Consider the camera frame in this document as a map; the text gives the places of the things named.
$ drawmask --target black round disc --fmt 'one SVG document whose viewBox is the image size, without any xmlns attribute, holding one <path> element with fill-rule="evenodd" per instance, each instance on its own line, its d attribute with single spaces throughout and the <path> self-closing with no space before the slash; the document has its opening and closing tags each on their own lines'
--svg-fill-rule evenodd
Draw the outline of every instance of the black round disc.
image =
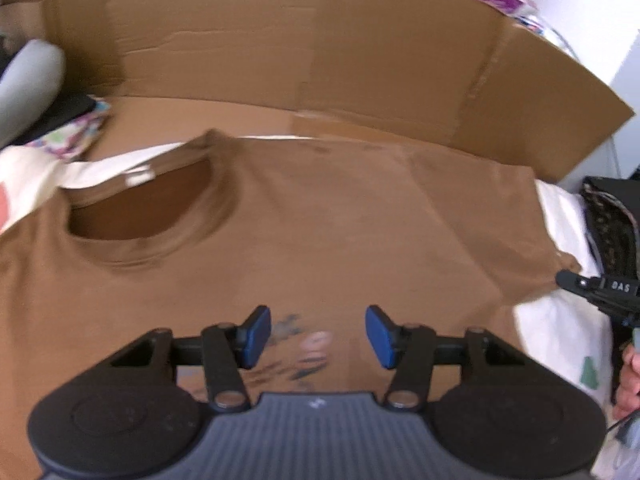
<svg viewBox="0 0 640 480">
<path fill-rule="evenodd" d="M 176 386 L 60 388 L 31 413 L 38 459 L 63 478 L 145 476 L 179 458 L 200 429 L 198 403 Z"/>
<path fill-rule="evenodd" d="M 604 440 L 599 407 L 572 386 L 481 386 L 449 390 L 434 410 L 436 436 L 486 473 L 555 478 L 591 464 Z"/>
</svg>

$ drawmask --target neckline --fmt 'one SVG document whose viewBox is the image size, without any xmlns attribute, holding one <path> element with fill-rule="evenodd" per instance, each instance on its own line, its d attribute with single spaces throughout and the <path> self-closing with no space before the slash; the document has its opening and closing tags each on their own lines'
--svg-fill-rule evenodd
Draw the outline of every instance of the neckline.
<svg viewBox="0 0 640 480">
<path fill-rule="evenodd" d="M 167 256 L 184 245 L 201 240 L 217 230 L 233 212 L 238 201 L 238 182 L 233 158 L 239 149 L 237 139 L 211 130 L 204 135 L 145 162 L 158 176 L 208 160 L 209 183 L 174 224 L 144 238 L 96 240 L 73 234 L 69 219 L 74 208 L 89 206 L 128 189 L 125 174 L 85 189 L 60 189 L 59 234 L 65 244 L 82 258 L 112 267 L 138 266 Z"/>
</svg>

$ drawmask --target finger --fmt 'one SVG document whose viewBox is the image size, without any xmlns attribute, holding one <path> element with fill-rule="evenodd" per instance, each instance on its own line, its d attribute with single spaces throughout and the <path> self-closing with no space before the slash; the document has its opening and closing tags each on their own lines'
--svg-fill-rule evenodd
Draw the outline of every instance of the finger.
<svg viewBox="0 0 640 480">
<path fill-rule="evenodd" d="M 640 408 L 640 397 L 623 387 L 616 391 L 616 406 L 625 412 L 632 412 Z"/>
<path fill-rule="evenodd" d="M 637 374 L 640 374 L 640 354 L 635 353 L 631 357 L 631 367 Z"/>
<path fill-rule="evenodd" d="M 623 410 L 620 406 L 614 406 L 611 412 L 614 420 L 620 420 L 621 418 L 625 418 L 629 414 L 631 414 L 630 411 Z"/>
<path fill-rule="evenodd" d="M 637 395 L 640 393 L 640 375 L 635 373 L 631 367 L 625 365 L 620 372 L 620 385 L 625 390 Z"/>
<path fill-rule="evenodd" d="M 631 364 L 631 359 L 636 355 L 636 349 L 633 345 L 629 344 L 626 346 L 625 350 L 622 352 L 622 360 L 625 362 L 625 365 Z"/>
</svg>

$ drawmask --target black cable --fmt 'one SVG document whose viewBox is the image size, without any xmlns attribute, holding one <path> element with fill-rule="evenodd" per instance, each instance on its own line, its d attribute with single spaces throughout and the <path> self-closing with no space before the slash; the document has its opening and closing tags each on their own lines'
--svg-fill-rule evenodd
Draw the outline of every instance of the black cable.
<svg viewBox="0 0 640 480">
<path fill-rule="evenodd" d="M 640 413 L 640 408 L 638 408 L 637 410 L 632 411 L 631 413 L 629 413 L 626 417 L 621 418 L 619 421 L 617 421 L 615 424 L 613 424 L 608 430 L 607 433 L 611 433 L 611 431 L 615 430 L 616 428 L 622 426 L 626 421 L 631 420 L 631 418 L 635 417 L 636 415 L 638 415 L 638 413 Z"/>
</svg>

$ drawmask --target brown t-shirt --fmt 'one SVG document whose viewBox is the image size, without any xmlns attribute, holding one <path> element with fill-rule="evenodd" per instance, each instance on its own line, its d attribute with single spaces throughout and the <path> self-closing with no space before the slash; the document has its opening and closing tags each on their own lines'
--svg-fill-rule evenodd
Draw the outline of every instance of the brown t-shirt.
<svg viewBox="0 0 640 480">
<path fill-rule="evenodd" d="M 368 305 L 517 344 L 511 306 L 562 266 L 531 170 L 441 146 L 211 132 L 149 165 L 138 186 L 59 190 L 0 238 L 2 478 L 38 472 L 25 427 L 42 396 L 153 328 L 197 335 L 266 304 L 252 396 L 380 393 Z"/>
</svg>

